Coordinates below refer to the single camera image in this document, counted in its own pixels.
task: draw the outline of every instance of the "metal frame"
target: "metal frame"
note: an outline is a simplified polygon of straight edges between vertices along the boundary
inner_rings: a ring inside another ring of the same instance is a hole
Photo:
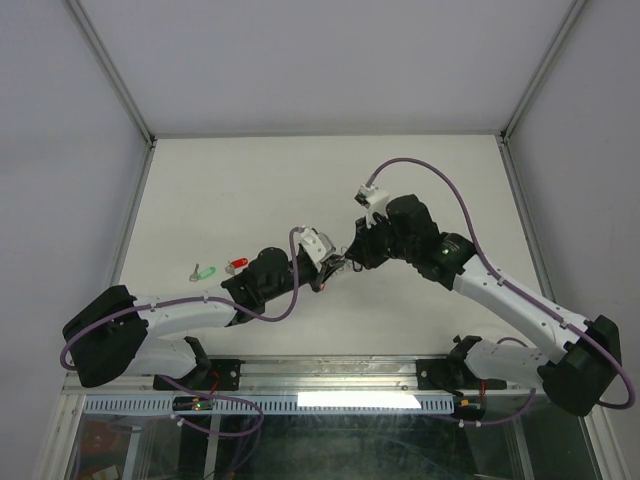
[[[585,437],[591,440],[591,450],[604,479],[631,480],[631,471],[616,438],[609,412],[596,407],[582,422]]]
[[[520,467],[522,468],[523,480],[534,480],[533,467],[531,466],[531,457],[529,456],[529,448],[527,447],[527,439],[524,435],[524,427],[522,426],[522,420],[516,418],[511,422],[513,442],[517,449],[517,455],[520,459]]]
[[[441,355],[416,356],[285,356],[240,357],[241,382],[234,395],[295,395],[301,391],[371,391],[406,392],[413,395],[450,396],[444,391],[418,390],[415,361],[441,358]],[[78,376],[67,376],[62,393],[87,394]],[[120,377],[101,387],[92,388],[95,395],[157,395],[153,377]],[[473,395],[475,390],[463,390]],[[492,390],[491,396],[529,394],[529,389],[510,384],[506,390]]]
[[[211,423],[209,428],[211,430],[220,430],[220,423],[222,422],[222,415],[211,415]],[[216,468],[216,458],[218,457],[218,440],[220,437],[213,437],[209,439],[207,444],[207,456],[204,462],[204,472],[208,475],[209,472],[213,472]]]
[[[133,196],[129,200],[127,205],[127,216],[120,234],[120,241],[116,247],[116,251],[113,257],[111,265],[111,275],[109,276],[109,285],[116,285],[120,281],[120,275],[122,274],[122,268],[124,267],[124,261],[127,256],[127,250],[129,249],[129,243],[131,242],[131,235],[133,234],[133,227],[138,218],[138,211],[140,210],[140,202],[142,202],[142,195],[144,193],[144,187],[147,184],[147,178],[151,171],[151,162],[153,162],[153,155],[156,151],[156,140],[145,148],[144,159],[137,172],[138,181],[136,182],[136,188],[133,192]]]
[[[141,443],[142,433],[131,433],[129,438],[129,447],[127,448],[127,457],[124,462],[124,468],[122,469],[122,480],[132,480],[134,468],[138,458],[138,447]]]
[[[80,30],[89,50],[93,53],[96,62],[113,88],[113,91],[122,104],[122,107],[127,112],[127,115],[129,115],[129,118],[131,118],[131,121],[138,129],[140,135],[142,135],[142,138],[144,138],[144,141],[149,147],[151,147],[155,138],[149,130],[149,126],[142,116],[140,109],[131,96],[129,88],[124,83],[120,72],[113,63],[111,55],[109,55],[107,48],[98,35],[98,32],[89,18],[86,9],[82,5],[81,0],[63,0],[63,3],[69,12],[69,16],[75,22],[78,30]]]
[[[560,22],[558,30],[556,30],[551,43],[544,52],[540,63],[538,63],[531,80],[529,80],[522,97],[520,97],[515,110],[511,114],[511,117],[505,126],[504,133],[502,134],[505,143],[509,143],[513,132],[527,114],[529,108],[531,108],[536,94],[540,91],[544,81],[553,70],[562,49],[566,45],[571,32],[578,23],[578,20],[581,18],[589,2],[590,0],[573,0],[573,3],[562,19],[562,22]]]
[[[551,282],[549,281],[547,266],[542,255],[542,249],[540,248],[540,242],[536,235],[536,228],[529,208],[530,202],[527,200],[526,194],[522,188],[522,181],[513,162],[509,145],[504,142],[504,139],[501,136],[496,136],[496,142],[498,143],[500,155],[502,155],[502,163],[504,164],[504,169],[507,173],[507,180],[511,187],[511,194],[513,195],[516,203],[516,210],[518,211],[520,223],[524,230],[524,236],[527,240],[529,254],[533,261],[533,268],[536,272],[538,284],[540,285],[540,291],[545,298],[555,302],[555,295],[553,294]]]
[[[411,129],[403,130],[402,132],[396,132],[393,130],[381,129],[381,130],[356,130],[356,129],[342,129],[342,130],[313,130],[306,131],[301,130],[299,132],[234,132],[234,133],[216,133],[214,134],[176,134],[176,133],[162,133],[159,132],[155,135],[158,140],[192,140],[199,138],[265,138],[265,137],[359,137],[359,136],[382,136],[382,135],[500,135],[501,131],[497,128],[486,130],[420,130]]]
[[[65,477],[80,425],[85,395],[61,395],[55,421],[47,435],[44,455],[36,468],[38,480],[60,480]]]

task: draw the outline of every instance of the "glass panel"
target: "glass panel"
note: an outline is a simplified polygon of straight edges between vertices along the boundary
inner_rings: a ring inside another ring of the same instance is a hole
[[[524,398],[486,401],[497,418]],[[198,425],[225,432],[257,419],[191,413]],[[267,415],[259,432],[241,438],[209,439],[168,417],[85,414],[66,478],[588,480],[599,478],[589,448],[580,420],[544,397],[516,424],[459,428],[448,417],[296,413]]]

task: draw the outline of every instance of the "white table surface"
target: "white table surface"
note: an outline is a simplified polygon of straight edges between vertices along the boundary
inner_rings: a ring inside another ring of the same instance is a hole
[[[228,275],[231,259],[265,247],[287,250],[287,233],[307,225],[338,246],[364,214],[353,197],[384,160],[414,156],[458,186],[492,260],[538,291],[524,233],[492,136],[281,137],[160,140],[126,256],[121,283],[134,294],[189,293]],[[395,165],[376,182],[393,196],[415,193],[441,230],[468,237],[448,187],[426,169]],[[196,263],[218,271],[199,283]],[[285,295],[267,305],[276,315]],[[209,354],[438,354],[455,335],[495,340],[517,334],[474,302],[430,283],[401,261],[345,271],[324,292],[303,287],[286,320],[257,320],[186,332]]]

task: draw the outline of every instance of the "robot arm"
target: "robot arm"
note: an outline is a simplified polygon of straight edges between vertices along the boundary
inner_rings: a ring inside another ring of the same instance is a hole
[[[309,284],[317,292],[345,260],[334,254],[334,245],[323,233],[309,228],[299,233],[298,285]],[[293,231],[290,240],[294,252]],[[124,285],[113,286],[65,325],[66,349],[84,387],[141,374],[167,375],[193,387],[210,369],[199,340],[162,337],[194,328],[230,327],[260,317],[269,300],[294,290],[295,283],[293,261],[278,248],[266,248],[241,273],[189,297],[137,296]]]
[[[592,322],[565,310],[502,274],[499,268],[501,277],[496,279],[474,244],[458,234],[440,232],[415,195],[388,199],[386,192],[373,185],[360,189],[356,200],[368,213],[356,222],[356,238],[347,250],[347,259],[367,269],[390,258],[405,260],[424,278],[491,310],[537,347],[498,345],[467,336],[458,340],[448,355],[450,370],[445,376],[454,378],[466,371],[477,378],[542,388],[566,411],[588,414],[617,372],[576,330],[591,337],[620,363],[615,323],[604,316]],[[516,286],[520,294],[507,285]],[[561,314],[564,323],[551,319],[531,300]]]

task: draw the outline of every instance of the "small key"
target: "small key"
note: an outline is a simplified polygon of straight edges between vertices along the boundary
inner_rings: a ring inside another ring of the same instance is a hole
[[[196,268],[191,275],[189,275],[190,282],[197,282],[200,280],[200,274],[198,273],[198,269],[200,268],[200,264],[196,263]]]
[[[203,271],[201,271],[198,274],[198,279],[199,280],[204,280],[205,278],[210,277],[211,275],[213,275],[214,273],[216,273],[216,267],[209,267],[209,268],[205,268]]]
[[[249,264],[248,258],[245,258],[245,257],[238,258],[232,262],[229,262],[229,265],[225,267],[224,271],[227,272],[229,275],[235,275],[236,269],[246,267],[248,264]]]

